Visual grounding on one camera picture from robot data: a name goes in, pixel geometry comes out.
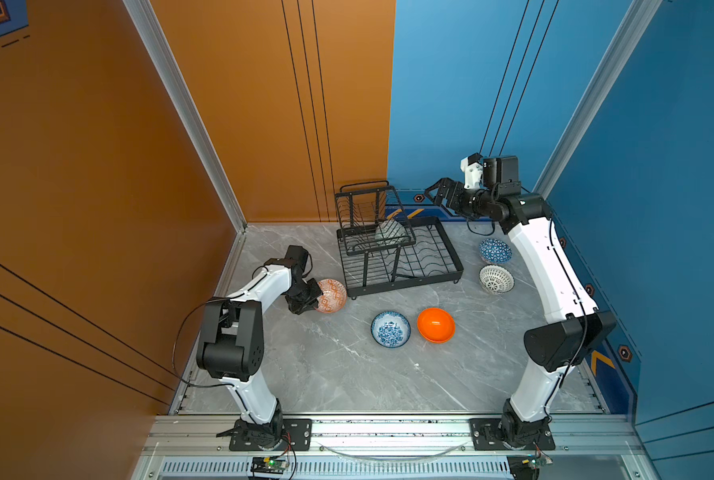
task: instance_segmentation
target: marble table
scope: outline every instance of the marble table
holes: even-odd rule
[[[473,224],[489,231],[488,224]],[[484,237],[465,224],[444,228],[464,264],[452,282],[375,293],[349,300],[339,312],[288,312],[279,298],[266,312],[266,355],[261,370],[286,412],[500,412],[519,385],[527,362],[522,336],[544,324],[540,298],[527,267],[514,251],[505,267],[515,287],[500,295],[486,292],[478,273],[484,265],[477,246]],[[289,244],[304,245],[313,256],[317,280],[344,281],[336,224],[251,225],[227,293],[247,283],[270,257]],[[506,240],[500,228],[495,238]],[[387,349],[373,340],[372,319],[385,310],[403,313],[415,329],[418,314],[430,306],[455,318],[452,340],[433,344],[413,331],[409,341]],[[214,383],[200,370],[198,383]],[[553,404],[555,412],[601,412],[592,389],[576,369]],[[222,388],[186,391],[180,414],[237,412]]]

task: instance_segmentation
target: black dish rack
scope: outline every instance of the black dish rack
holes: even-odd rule
[[[378,183],[384,185],[344,191]],[[396,206],[388,216],[387,200]],[[460,280],[464,267],[440,220],[434,216],[408,218],[396,189],[387,181],[346,185],[335,201],[344,282],[352,300],[370,293]]]

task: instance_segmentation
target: orange wall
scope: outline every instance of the orange wall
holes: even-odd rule
[[[123,4],[28,10],[0,38],[0,263],[140,354],[0,266],[0,478],[128,478],[235,232]]]
[[[152,4],[248,221],[336,220],[334,188],[386,178],[393,1]]]

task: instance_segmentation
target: diagonal black stripe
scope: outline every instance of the diagonal black stripe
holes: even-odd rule
[[[675,435],[670,435],[668,437],[654,438],[653,440],[648,440],[647,442],[642,442],[642,443],[659,442],[661,440],[667,440],[668,438],[681,437],[683,435],[690,435],[692,433],[705,432],[706,430],[713,430],[713,429],[714,429],[714,427],[699,428],[698,430],[691,430],[690,432],[677,433]]]
[[[541,0],[541,7],[538,9],[538,14],[536,15],[536,20],[533,24],[533,30],[530,31],[530,36],[527,38],[527,46],[525,46],[525,52],[522,54],[522,60],[520,61],[520,67],[516,70],[516,75],[514,76],[514,83],[511,85],[511,91],[509,92],[509,97],[506,100],[506,106],[504,107],[504,114],[501,115],[501,121],[498,123],[498,130],[496,130],[496,136],[493,138],[493,145],[490,146],[490,153],[487,156],[493,154],[493,149],[496,146],[496,140],[498,140],[498,133],[500,132],[501,126],[504,124],[504,119],[506,117],[506,111],[509,110],[509,102],[511,102],[511,96],[514,94],[514,88],[516,87],[516,81],[520,78],[520,72],[522,72],[522,64],[525,62],[525,56],[527,56],[527,51],[530,50],[530,43],[533,41],[533,33],[536,31],[536,25],[538,25],[538,19],[541,18],[541,12],[544,10],[544,3],[546,0]]]
[[[660,420],[660,419],[662,419],[662,418],[667,418],[667,417],[670,417],[670,416],[679,415],[680,413],[689,412],[690,410],[695,410],[696,408],[702,408],[702,407],[710,406],[710,405],[714,405],[714,400],[711,400],[710,402],[707,402],[707,403],[702,403],[701,405],[696,405],[696,406],[694,406],[694,407],[685,408],[684,410],[680,410],[680,411],[678,411],[678,412],[669,413],[669,414],[666,414],[666,415],[661,415],[660,417],[650,418],[650,420],[645,420],[644,422],[635,423],[634,425],[635,425],[635,426],[645,425],[646,423],[654,422],[655,420]]]
[[[691,457],[694,455],[703,455],[705,453],[714,453],[714,450],[705,450],[703,452],[695,452],[695,453],[684,453],[682,455],[672,455],[670,457],[660,457],[660,458],[652,458],[650,461],[651,462],[658,462],[659,460],[669,460],[670,458],[682,458],[682,457]]]
[[[317,202],[317,215],[319,221],[322,221],[322,213],[319,211],[319,197],[317,196],[317,182],[314,181],[314,167],[312,166],[312,152],[308,147],[308,135],[306,135],[306,122],[304,121],[304,105],[301,103],[301,91],[298,89],[298,76],[295,74],[295,60],[293,59],[293,43],[290,42],[290,29],[288,28],[288,16],[285,14],[285,2],[279,0],[282,5],[282,17],[285,19],[285,31],[288,33],[288,46],[290,47],[290,62],[293,64],[293,78],[295,79],[295,91],[298,93],[298,108],[301,109],[301,124],[304,126],[304,140],[306,141],[306,153],[309,157],[309,169],[312,171],[312,186],[314,187],[314,201]]]
[[[170,389],[170,390],[175,391],[175,389],[173,389],[173,388],[171,388],[171,387],[165,385],[164,383],[160,382],[160,380],[157,380],[157,379],[155,379],[155,378],[152,377],[152,376],[148,376],[147,374],[145,374],[145,373],[142,372],[141,370],[138,370],[138,369],[135,368],[134,366],[132,366],[132,365],[130,365],[130,364],[128,364],[128,363],[123,362],[122,360],[116,358],[114,355],[111,355],[110,353],[107,353],[107,352],[103,351],[102,349],[98,348],[97,346],[93,345],[92,343],[90,343],[90,342],[88,342],[88,341],[85,341],[85,340],[79,338],[77,335],[74,335],[72,332],[70,332],[70,331],[68,331],[68,330],[66,330],[66,329],[64,329],[64,328],[62,328],[62,327],[56,325],[55,323],[49,321],[49,320],[46,319],[45,317],[40,316],[40,315],[37,315],[35,312],[33,312],[33,311],[27,309],[25,306],[19,304],[18,302],[15,302],[15,301],[13,301],[13,300],[7,298],[5,295],[3,295],[3,294],[1,294],[1,293],[0,293],[0,298],[3,299],[3,300],[6,300],[7,302],[12,303],[13,305],[16,305],[18,308],[20,308],[20,309],[23,310],[24,312],[28,312],[29,314],[31,314],[31,315],[35,316],[36,318],[42,320],[43,322],[47,323],[48,325],[51,325],[51,326],[57,328],[58,330],[60,330],[61,332],[64,332],[64,333],[67,334],[68,336],[71,336],[72,338],[81,341],[82,343],[84,343],[85,345],[89,346],[90,348],[101,352],[103,355],[106,355],[106,356],[108,356],[108,357],[111,358],[111,359],[117,360],[119,363],[123,364],[124,366],[126,366],[126,367],[128,367],[128,368],[130,368],[130,369],[133,369],[133,370],[137,371],[138,373],[140,373],[141,375],[143,375],[143,376],[146,377],[147,379],[151,379],[151,380],[153,380],[154,382],[159,383],[161,386],[165,387],[166,389]]]
[[[322,175],[322,191],[325,192],[324,207],[328,212],[328,221],[330,221],[330,205],[328,205],[327,192],[324,187],[324,168],[322,166],[322,149],[319,146],[319,129],[317,128],[317,112],[314,111],[314,94],[312,92],[312,76],[309,74],[308,70],[308,55],[306,54],[306,40],[304,39],[304,21],[301,19],[301,3],[299,0],[295,0],[296,5],[298,5],[298,23],[301,25],[301,42],[304,43],[304,60],[306,61],[306,79],[309,83],[309,98],[312,100],[312,116],[314,118],[314,136],[317,138],[317,155],[319,155],[319,173]]]
[[[141,395],[145,395],[145,396],[149,397],[149,398],[152,399],[152,400],[157,400],[159,403],[163,404],[164,406],[170,406],[170,405],[168,405],[167,403],[165,403],[165,402],[163,402],[162,400],[160,400],[159,398],[155,398],[155,397],[149,395],[148,393],[141,392],[139,389],[137,389],[137,388],[135,388],[135,387],[131,387],[130,385],[127,385],[126,383],[122,383],[120,380],[113,379],[112,377],[108,376],[108,375],[105,374],[105,373],[101,373],[101,372],[99,372],[98,370],[92,369],[92,368],[88,367],[87,365],[84,365],[83,363],[78,362],[77,360],[70,359],[68,356],[61,355],[60,353],[56,352],[55,350],[51,350],[51,349],[47,348],[46,346],[40,345],[39,343],[37,343],[37,342],[35,342],[35,341],[33,341],[33,340],[29,340],[29,339],[27,339],[25,336],[18,335],[16,332],[14,332],[14,331],[12,331],[12,330],[8,330],[8,329],[6,329],[6,328],[3,327],[3,326],[0,326],[0,330],[2,330],[3,332],[9,333],[9,334],[11,334],[12,336],[16,336],[17,338],[20,338],[20,339],[23,340],[23,341],[26,341],[26,342],[28,342],[28,343],[31,343],[31,344],[34,345],[34,346],[38,346],[38,347],[41,348],[42,350],[48,351],[48,352],[50,352],[50,353],[53,353],[54,355],[59,356],[59,357],[61,357],[61,358],[64,359],[64,360],[69,360],[69,361],[72,362],[74,365],[81,366],[83,369],[87,369],[87,370],[92,371],[93,373],[97,373],[98,375],[101,375],[103,378],[109,379],[109,380],[111,380],[111,381],[114,382],[114,383],[119,383],[119,384],[122,385],[123,387],[126,387],[126,388],[128,388],[128,389],[131,389],[131,390],[133,390],[134,392],[138,392],[138,393],[140,393]]]
[[[314,0],[312,0],[312,18],[314,19],[314,40],[317,44],[317,63],[319,63],[319,86],[322,88],[322,111],[324,112],[324,134],[328,140],[328,159],[330,159],[330,183],[335,195],[335,179],[333,177],[333,153],[330,151],[330,129],[328,128],[328,110],[324,104],[324,82],[322,81],[322,59],[319,56],[319,36],[317,36],[317,15],[314,13]]]
[[[125,343],[124,341],[122,341],[119,337],[116,337],[116,336],[114,336],[112,333],[110,333],[110,332],[104,330],[100,325],[91,322],[90,320],[87,319],[87,317],[85,317],[85,316],[83,316],[82,314],[78,313],[76,310],[72,309],[72,308],[69,307],[67,304],[61,302],[60,300],[58,300],[57,298],[55,298],[55,297],[52,296],[51,294],[45,292],[44,290],[42,290],[41,288],[39,288],[39,287],[36,286],[35,284],[29,282],[28,280],[26,280],[25,278],[23,278],[21,275],[16,274],[16,273],[13,272],[11,269],[7,268],[5,265],[3,265],[3,264],[0,263],[0,268],[3,269],[3,270],[5,270],[8,274],[11,274],[12,276],[15,276],[18,280],[24,282],[24,283],[27,284],[28,286],[32,287],[32,288],[35,289],[37,292],[42,293],[42,294],[45,295],[47,298],[51,299],[53,302],[58,303],[59,305],[61,305],[63,308],[65,308],[65,309],[68,310],[69,312],[72,312],[74,315],[77,315],[79,318],[81,318],[82,320],[88,322],[89,324],[91,324],[92,326],[94,326],[95,328],[97,328],[98,330],[100,330],[100,331],[104,332],[105,334],[107,334],[108,336],[112,337],[114,340],[120,342],[121,344],[123,344],[123,345],[126,346],[127,348],[131,349],[131,350],[134,351],[135,353],[138,353],[139,355],[141,355],[143,358],[149,360],[149,361],[150,361],[151,363],[153,363],[154,365],[156,365],[156,366],[158,366],[159,368],[161,368],[162,370],[165,370],[166,372],[168,372],[170,375],[174,376],[175,378],[179,378],[178,375],[176,375],[175,373],[171,372],[170,370],[168,370],[167,368],[161,366],[159,363],[155,362],[154,360],[152,360],[152,359],[149,358],[148,356],[146,356],[146,355],[144,355],[143,353],[139,352],[138,350],[134,349],[133,347],[131,347],[130,345],[128,345],[127,343]]]
[[[546,40],[546,34],[549,32],[549,27],[551,26],[551,21],[554,19],[554,12],[556,12],[556,6],[560,4],[560,0],[556,0],[554,4],[554,10],[552,10],[551,17],[549,17],[549,23],[546,25],[546,30],[544,31],[544,37],[541,39],[541,44],[538,45],[538,52],[536,52],[536,57],[533,59],[533,65],[530,67],[530,73],[527,75],[527,80],[525,80],[525,86],[522,89],[522,94],[520,95],[520,101],[516,102],[516,109],[514,110],[514,116],[511,118],[511,123],[509,124],[509,129],[506,131],[506,136],[504,137],[504,142],[501,144],[500,152],[501,155],[504,152],[504,147],[506,146],[506,140],[509,138],[509,133],[511,133],[511,126],[514,125],[514,120],[516,119],[516,112],[520,111],[520,105],[522,104],[522,97],[525,95],[525,90],[527,90],[527,84],[530,82],[530,77],[533,76],[533,69],[536,67],[536,62],[538,61],[538,55],[541,54],[541,47],[544,46],[544,40]]]
[[[504,68],[504,76],[501,77],[501,85],[498,86],[498,93],[496,94],[496,100],[493,102],[493,110],[490,112],[490,120],[487,121],[487,128],[485,129],[485,135],[482,137],[482,145],[480,145],[480,155],[482,155],[482,149],[485,147],[485,139],[487,138],[487,131],[490,129],[490,122],[493,121],[493,115],[496,113],[496,105],[498,105],[498,97],[500,96],[500,91],[504,87],[504,80],[506,80],[506,72],[509,71],[509,64],[511,63],[511,55],[514,54],[514,47],[516,46],[516,40],[520,37],[520,30],[522,30],[522,22],[525,21],[525,14],[527,13],[527,5],[530,4],[530,0],[525,2],[525,9],[522,11],[522,18],[520,19],[520,26],[516,28],[516,35],[514,36],[514,43],[511,44],[511,52],[509,52],[509,60],[506,61],[506,67]]]

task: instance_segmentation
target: blue geometric patterned bowl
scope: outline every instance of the blue geometric patterned bowl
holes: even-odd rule
[[[502,240],[488,238],[480,244],[480,256],[488,264],[505,264],[511,260],[511,248]]]
[[[381,345],[395,349],[410,338],[410,322],[401,313],[379,313],[370,325],[373,338]]]

